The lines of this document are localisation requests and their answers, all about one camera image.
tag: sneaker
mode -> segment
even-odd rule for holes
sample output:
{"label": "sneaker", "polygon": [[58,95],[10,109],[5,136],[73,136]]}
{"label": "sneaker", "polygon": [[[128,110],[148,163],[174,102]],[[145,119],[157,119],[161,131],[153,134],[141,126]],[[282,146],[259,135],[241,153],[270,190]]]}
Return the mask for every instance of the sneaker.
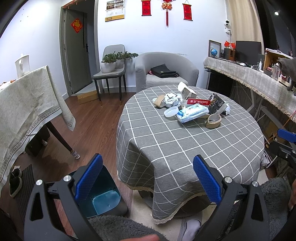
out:
{"label": "sneaker", "polygon": [[17,193],[22,188],[22,179],[20,177],[15,177],[12,173],[10,173],[9,186],[10,186],[10,196],[14,198],[15,195],[17,195]]}
{"label": "sneaker", "polygon": [[19,168],[16,168],[12,172],[14,177],[22,177],[22,171]]}

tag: human hand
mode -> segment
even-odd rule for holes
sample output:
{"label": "human hand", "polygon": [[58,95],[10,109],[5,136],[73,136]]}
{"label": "human hand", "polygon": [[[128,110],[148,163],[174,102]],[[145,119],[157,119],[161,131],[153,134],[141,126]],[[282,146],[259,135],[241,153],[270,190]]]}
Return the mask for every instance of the human hand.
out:
{"label": "human hand", "polygon": [[289,201],[289,208],[292,209],[296,205],[296,179],[292,184],[292,194]]}
{"label": "human hand", "polygon": [[125,239],[125,240],[121,240],[121,241],[160,241],[160,240],[156,234],[153,234],[153,235],[147,235],[142,238]]}

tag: computer monitor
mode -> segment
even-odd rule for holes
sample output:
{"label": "computer monitor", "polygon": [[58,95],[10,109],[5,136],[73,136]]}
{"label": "computer monitor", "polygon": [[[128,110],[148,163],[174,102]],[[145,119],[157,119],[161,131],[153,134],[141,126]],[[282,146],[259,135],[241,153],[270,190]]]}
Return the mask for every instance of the computer monitor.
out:
{"label": "computer monitor", "polygon": [[257,65],[258,54],[261,54],[261,42],[236,41],[235,60],[251,65]]}

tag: door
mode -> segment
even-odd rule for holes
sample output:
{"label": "door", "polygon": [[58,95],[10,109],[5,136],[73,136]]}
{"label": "door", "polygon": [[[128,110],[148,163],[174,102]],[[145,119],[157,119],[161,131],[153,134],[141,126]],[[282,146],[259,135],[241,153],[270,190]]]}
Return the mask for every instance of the door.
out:
{"label": "door", "polygon": [[[80,11],[71,9],[65,10],[65,58],[72,94],[77,93],[92,82],[87,53],[86,16],[86,13]],[[82,28],[77,28],[75,30],[72,27],[72,23],[76,19],[82,23]]]}

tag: red tassel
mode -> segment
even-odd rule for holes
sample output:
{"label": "red tassel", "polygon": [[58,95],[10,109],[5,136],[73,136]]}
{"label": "red tassel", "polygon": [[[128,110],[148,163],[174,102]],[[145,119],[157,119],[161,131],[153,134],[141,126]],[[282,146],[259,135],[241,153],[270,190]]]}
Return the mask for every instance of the red tassel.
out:
{"label": "red tassel", "polygon": [[167,20],[167,27],[168,27],[168,11],[167,11],[167,19],[166,20]]}

